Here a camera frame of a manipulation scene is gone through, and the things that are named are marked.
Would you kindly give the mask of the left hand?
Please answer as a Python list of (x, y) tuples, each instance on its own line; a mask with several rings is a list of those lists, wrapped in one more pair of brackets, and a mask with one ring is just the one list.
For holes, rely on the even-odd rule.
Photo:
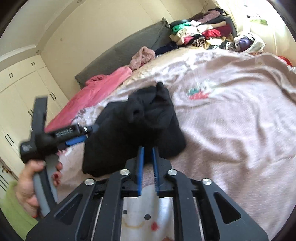
[(29, 216), (37, 217), (39, 203), (35, 194), (33, 177), (46, 167), (45, 161), (30, 160), (25, 165), (19, 176), (18, 184), (15, 188), (16, 198), (22, 208)]

